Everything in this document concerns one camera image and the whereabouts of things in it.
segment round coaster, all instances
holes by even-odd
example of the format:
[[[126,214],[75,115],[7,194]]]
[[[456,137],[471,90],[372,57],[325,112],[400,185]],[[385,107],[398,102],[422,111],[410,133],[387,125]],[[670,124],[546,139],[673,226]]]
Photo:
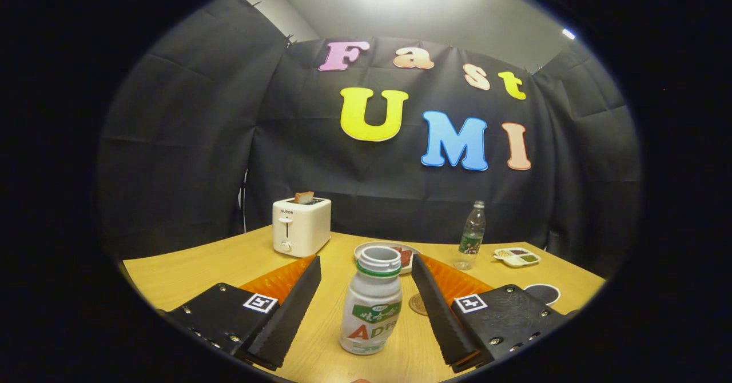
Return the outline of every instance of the round coaster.
[[[559,289],[551,284],[532,284],[531,286],[526,286],[524,291],[536,297],[536,299],[541,300],[547,306],[551,306],[562,296]]]
[[[409,307],[423,316],[427,315],[427,310],[424,308],[424,302],[421,300],[421,294],[419,293],[409,299]]]

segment toaster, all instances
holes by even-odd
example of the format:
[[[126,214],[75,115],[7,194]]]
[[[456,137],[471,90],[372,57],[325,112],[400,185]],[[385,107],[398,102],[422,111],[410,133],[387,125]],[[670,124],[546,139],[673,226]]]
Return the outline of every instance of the toaster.
[[[272,247],[290,256],[315,254],[330,240],[330,200],[313,198],[306,204],[295,198],[272,204]]]

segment blue letter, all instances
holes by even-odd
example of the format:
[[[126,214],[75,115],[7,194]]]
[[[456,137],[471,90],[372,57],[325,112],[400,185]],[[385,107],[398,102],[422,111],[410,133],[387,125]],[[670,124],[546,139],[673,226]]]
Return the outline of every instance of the blue letter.
[[[422,115],[429,123],[429,137],[427,142],[427,153],[421,157],[421,164],[424,166],[440,167],[445,164],[445,159],[440,152],[440,145],[445,148],[447,159],[452,167],[457,166],[463,151],[467,149],[463,167],[468,170],[487,170],[488,162],[483,153],[483,130],[486,129],[486,122],[474,117],[468,117],[463,123],[460,133],[455,133],[450,119],[441,111],[426,111]]]

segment wooden coaster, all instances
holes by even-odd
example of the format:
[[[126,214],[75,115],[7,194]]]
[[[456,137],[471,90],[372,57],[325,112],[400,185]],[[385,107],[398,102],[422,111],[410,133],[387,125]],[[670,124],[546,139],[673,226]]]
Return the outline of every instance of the wooden coaster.
[[[423,316],[427,315],[427,310],[424,308],[424,302],[421,301],[421,294],[419,293],[409,299],[409,307]]]

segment black curtain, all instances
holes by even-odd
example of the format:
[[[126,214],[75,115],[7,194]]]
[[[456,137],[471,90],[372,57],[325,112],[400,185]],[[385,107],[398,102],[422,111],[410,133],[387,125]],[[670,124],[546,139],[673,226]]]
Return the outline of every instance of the black curtain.
[[[102,132],[104,245],[118,258],[243,232],[236,195],[287,42],[246,0],[215,0],[142,55]]]
[[[345,71],[319,71],[332,41],[368,41]],[[434,67],[399,68],[401,47],[428,50]],[[463,65],[483,68],[491,84],[465,81]],[[511,97],[497,73],[520,78],[526,99]],[[382,142],[358,141],[341,129],[345,87],[373,90],[366,121],[381,125],[387,89],[406,92],[401,129]],[[456,131],[469,117],[485,120],[485,171],[460,164],[421,164],[428,148],[426,110],[448,115]],[[529,170],[512,170],[502,123],[526,127]],[[417,39],[371,37],[297,43],[283,55],[267,88],[249,164],[246,228],[272,222],[272,201],[313,190],[330,198],[332,230],[414,242],[460,241],[475,200],[486,202],[486,242],[526,240],[542,246],[554,201],[555,150],[547,105],[531,75],[486,55]]]
[[[367,41],[344,71],[320,71],[332,41]],[[402,47],[434,67],[399,68]],[[486,71],[488,90],[463,65]],[[511,72],[525,99],[498,73]],[[373,90],[366,121],[381,125],[384,90],[400,90],[399,133],[359,141],[340,125],[346,87]],[[487,123],[487,170],[424,166],[426,110],[459,131]],[[531,168],[514,170],[502,123],[526,128]],[[332,230],[456,244],[475,200],[484,242],[526,241],[601,276],[635,234],[638,141],[609,73],[578,42],[538,73],[418,39],[338,38],[288,45],[245,0],[216,0],[144,55],[120,89],[100,146],[105,245],[120,258],[167,253],[243,232],[237,193],[245,170],[246,229],[272,223],[272,202],[314,190],[333,201]]]
[[[547,251],[602,277],[619,267],[638,230],[641,147],[612,76],[575,40],[534,75],[557,148]]]

